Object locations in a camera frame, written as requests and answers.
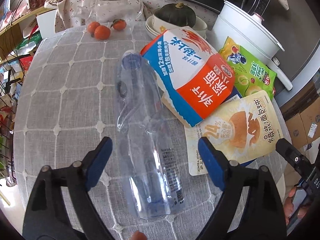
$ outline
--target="yellow package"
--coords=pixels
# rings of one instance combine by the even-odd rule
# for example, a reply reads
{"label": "yellow package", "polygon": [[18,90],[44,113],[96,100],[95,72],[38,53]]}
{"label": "yellow package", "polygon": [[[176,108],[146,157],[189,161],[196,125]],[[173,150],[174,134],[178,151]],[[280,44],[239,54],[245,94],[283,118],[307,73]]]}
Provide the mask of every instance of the yellow package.
{"label": "yellow package", "polygon": [[283,138],[270,98],[265,91],[224,103],[208,118],[186,128],[189,172],[205,174],[197,169],[198,140],[207,137],[228,160],[246,163],[276,149]]}

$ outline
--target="dark green pumpkin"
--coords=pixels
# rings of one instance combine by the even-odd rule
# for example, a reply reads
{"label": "dark green pumpkin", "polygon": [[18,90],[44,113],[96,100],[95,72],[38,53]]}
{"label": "dark green pumpkin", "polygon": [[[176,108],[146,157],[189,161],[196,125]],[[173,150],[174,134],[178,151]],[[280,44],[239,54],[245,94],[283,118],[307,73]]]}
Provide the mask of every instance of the dark green pumpkin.
{"label": "dark green pumpkin", "polygon": [[155,16],[159,19],[180,26],[190,26],[196,24],[196,14],[183,3],[170,3],[155,11]]}

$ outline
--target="blue gripper pad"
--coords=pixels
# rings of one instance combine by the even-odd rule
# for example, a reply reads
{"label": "blue gripper pad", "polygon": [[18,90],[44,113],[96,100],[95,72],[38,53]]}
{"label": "blue gripper pad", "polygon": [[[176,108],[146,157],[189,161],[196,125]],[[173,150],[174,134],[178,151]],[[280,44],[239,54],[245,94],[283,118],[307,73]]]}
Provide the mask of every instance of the blue gripper pad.
{"label": "blue gripper pad", "polygon": [[206,137],[199,139],[198,150],[213,184],[224,191],[225,171],[229,165],[227,158],[222,152],[217,151]]}
{"label": "blue gripper pad", "polygon": [[92,164],[89,166],[86,172],[86,190],[89,191],[91,188],[95,187],[101,177],[104,167],[106,166],[112,153],[112,140],[108,138],[100,151],[95,156]]}

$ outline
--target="glass teapot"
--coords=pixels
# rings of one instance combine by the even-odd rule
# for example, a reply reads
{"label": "glass teapot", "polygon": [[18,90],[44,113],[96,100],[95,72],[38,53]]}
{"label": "glass teapot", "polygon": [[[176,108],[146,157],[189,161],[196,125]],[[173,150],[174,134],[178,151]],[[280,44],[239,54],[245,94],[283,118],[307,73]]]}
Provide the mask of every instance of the glass teapot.
{"label": "glass teapot", "polygon": [[[99,22],[111,30],[111,37],[130,35],[143,12],[143,3],[140,0],[96,0],[90,8],[78,6],[74,17],[85,19],[85,25]],[[126,27],[117,31],[112,28],[116,20],[124,20]]]}

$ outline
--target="white bowl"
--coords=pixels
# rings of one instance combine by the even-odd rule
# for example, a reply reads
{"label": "white bowl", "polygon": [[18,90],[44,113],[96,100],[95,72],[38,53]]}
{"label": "white bowl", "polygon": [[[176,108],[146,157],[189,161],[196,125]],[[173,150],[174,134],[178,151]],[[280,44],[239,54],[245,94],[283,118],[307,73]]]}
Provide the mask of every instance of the white bowl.
{"label": "white bowl", "polygon": [[152,16],[150,16],[147,21],[146,21],[146,27],[147,29],[153,33],[154,35],[160,35],[160,33],[156,32],[154,29],[153,29],[153,26],[152,26]]}
{"label": "white bowl", "polygon": [[[165,22],[161,19],[159,19],[157,16],[153,15],[150,16],[148,19],[148,27],[152,30],[154,30],[156,33],[163,33],[166,30],[173,30],[180,28],[177,25]],[[196,33],[198,33],[201,37],[205,37],[205,33],[208,29],[207,24],[199,18],[198,16],[196,17],[196,24],[192,28]]]}
{"label": "white bowl", "polygon": [[202,20],[197,16],[196,24],[195,26],[193,26],[193,29],[196,31],[196,33],[198,33],[202,38],[205,39],[205,36],[206,36],[205,33],[208,29],[208,26],[204,22],[204,20]]}
{"label": "white bowl", "polygon": [[153,40],[158,36],[157,34],[153,34],[153,33],[149,30],[147,23],[146,23],[146,31],[147,31],[148,36],[149,36],[151,39],[153,39]]}

